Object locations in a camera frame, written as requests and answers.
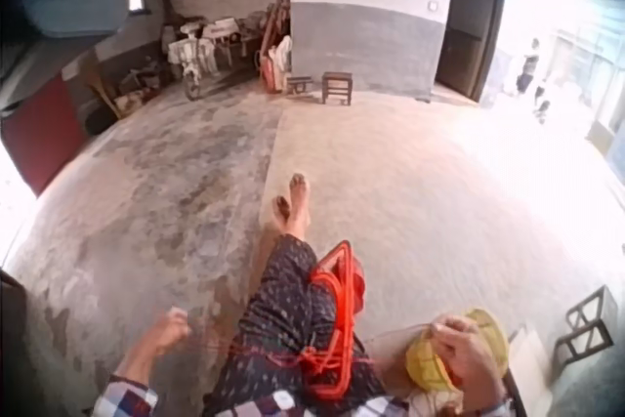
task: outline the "concrete floor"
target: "concrete floor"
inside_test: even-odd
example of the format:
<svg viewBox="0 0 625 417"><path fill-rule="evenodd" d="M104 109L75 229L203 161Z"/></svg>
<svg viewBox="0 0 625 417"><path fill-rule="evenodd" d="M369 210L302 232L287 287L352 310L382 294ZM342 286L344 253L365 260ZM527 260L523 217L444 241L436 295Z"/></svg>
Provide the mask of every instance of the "concrete floor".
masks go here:
<svg viewBox="0 0 625 417"><path fill-rule="evenodd" d="M625 220L604 163L530 119L358 93L351 107L268 98L255 82L188 103L172 88L101 136L37 203L5 269L28 290L27 346L49 415L93 404L160 310L195 337L154 373L162 415L197 415L244 308L271 197L312 183L310 242L361 259L363 339L472 306L547 350L563 313L622 298Z"/></svg>

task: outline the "small wooden stool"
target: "small wooden stool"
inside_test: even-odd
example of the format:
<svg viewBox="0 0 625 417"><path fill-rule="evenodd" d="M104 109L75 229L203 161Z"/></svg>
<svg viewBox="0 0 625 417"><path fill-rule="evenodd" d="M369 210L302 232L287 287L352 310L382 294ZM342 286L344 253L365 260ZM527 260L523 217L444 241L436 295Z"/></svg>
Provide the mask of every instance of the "small wooden stool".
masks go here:
<svg viewBox="0 0 625 417"><path fill-rule="evenodd" d="M325 104L326 99L330 95L339 97L347 97L348 106L352 105L352 89L354 81L352 75L346 72L325 72L321 83L322 95L321 100Z"/></svg>
<svg viewBox="0 0 625 417"><path fill-rule="evenodd" d="M286 79L286 94L299 95L300 93L306 93L306 86L309 83L313 83L313 78L307 75L303 75L301 77L288 77Z"/></svg>
<svg viewBox="0 0 625 417"><path fill-rule="evenodd" d="M596 317L589 319L586 317L586 314L584 314L584 307L594 300L599 301ZM587 356L613 346L614 341L612 337L614 337L613 334L616 333L617 320L618 307L606 285L566 312L566 322L573 329L573 332L561 336L558 341L556 341L556 350L566 345L572 356L567 358L562 366L567 366L574 361L581 360L582 358L586 358ZM592 343L595 331L598 331L601 335L602 342L593 346ZM586 346L583 351L578 352L573 342L587 332L590 332L590 334L588 336L588 341L586 341Z"/></svg>

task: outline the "yellow spool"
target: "yellow spool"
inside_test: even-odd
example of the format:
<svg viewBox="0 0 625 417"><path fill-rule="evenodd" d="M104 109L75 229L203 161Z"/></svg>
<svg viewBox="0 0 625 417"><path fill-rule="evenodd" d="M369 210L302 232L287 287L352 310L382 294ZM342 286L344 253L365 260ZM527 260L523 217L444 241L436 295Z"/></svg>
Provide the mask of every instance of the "yellow spool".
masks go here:
<svg viewBox="0 0 625 417"><path fill-rule="evenodd" d="M503 377L508 369L508 339L496 319L480 309L464 314L475 321L479 334L490 348ZM423 331L406 352L406 370L417 386L426 391L458 391L451 383L442 361L434 353L429 330Z"/></svg>

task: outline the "dark patterned pants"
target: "dark patterned pants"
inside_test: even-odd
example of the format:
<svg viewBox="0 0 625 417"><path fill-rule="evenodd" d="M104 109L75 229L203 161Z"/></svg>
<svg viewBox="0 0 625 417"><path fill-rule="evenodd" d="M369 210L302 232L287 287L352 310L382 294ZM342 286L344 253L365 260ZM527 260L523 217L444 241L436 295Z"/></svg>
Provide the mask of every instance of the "dark patterned pants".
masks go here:
<svg viewBox="0 0 625 417"><path fill-rule="evenodd" d="M309 284L317 259L311 247L291 235L281 236L270 255L258 292L250 300L233 343L268 353L297 356L305 346L327 348L334 331L336 306L330 293ZM354 356L366 353L356 339ZM328 371L315 383L334 383L337 375ZM300 365L276 365L262 354L230 354L215 390L207 399L203 416L232 409L250 400L286 390L317 415L336 415L355 409L368 399L385 395L371 365L352 364L350 387L339 401L320 400L307 393Z"/></svg>

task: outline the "red door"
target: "red door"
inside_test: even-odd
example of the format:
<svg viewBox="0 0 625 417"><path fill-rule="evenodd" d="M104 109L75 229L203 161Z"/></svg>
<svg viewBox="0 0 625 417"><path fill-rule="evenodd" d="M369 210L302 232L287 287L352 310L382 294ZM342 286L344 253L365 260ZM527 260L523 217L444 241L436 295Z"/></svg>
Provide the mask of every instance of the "red door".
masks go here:
<svg viewBox="0 0 625 417"><path fill-rule="evenodd" d="M2 143L39 195L87 142L60 75L2 119Z"/></svg>

